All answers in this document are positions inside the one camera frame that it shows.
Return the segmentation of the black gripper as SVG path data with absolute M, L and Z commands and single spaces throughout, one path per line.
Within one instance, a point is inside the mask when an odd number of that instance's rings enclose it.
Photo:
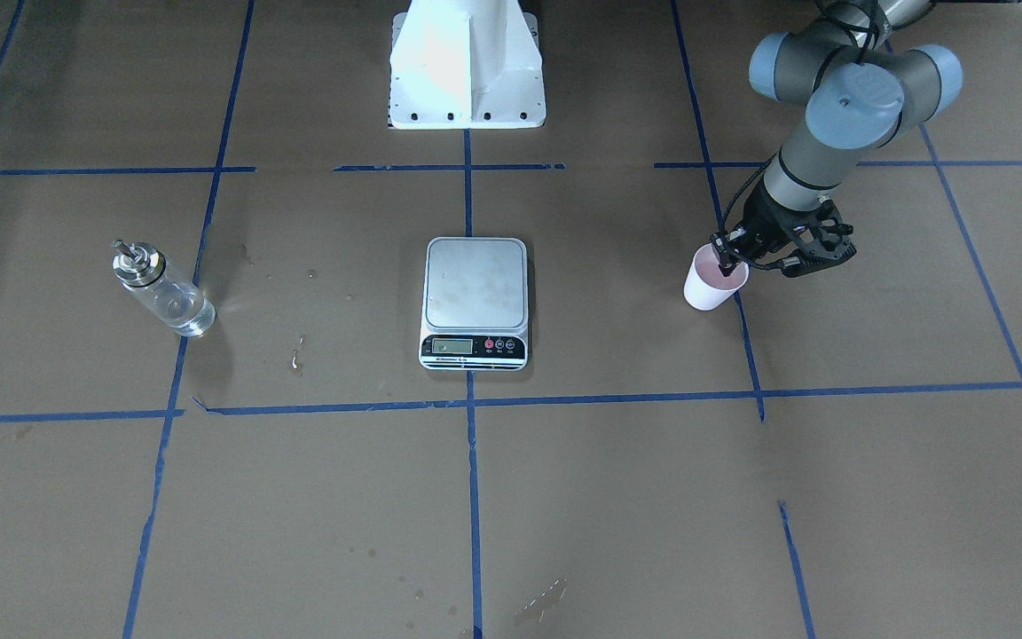
M 759 259 L 791 244 L 778 224 L 779 202 L 758 183 L 743 206 L 741 223 L 731 232 L 712 235 L 712 252 L 722 278 L 730 278 L 739 264 L 759 265 Z M 774 261 L 782 265 L 782 259 Z

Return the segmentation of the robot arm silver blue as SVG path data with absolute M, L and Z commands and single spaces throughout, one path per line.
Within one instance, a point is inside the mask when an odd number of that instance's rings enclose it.
M 872 151 L 960 96 L 963 69 L 948 48 L 883 50 L 892 33 L 932 12 L 932 1 L 815 7 L 818 16 L 802 31 L 770 34 L 751 54 L 751 88 L 800 105 L 804 115 L 734 195 L 739 221 L 712 235 L 722 275 L 746 267 L 798 278 L 852 258 L 854 230 L 841 218 L 835 191 Z

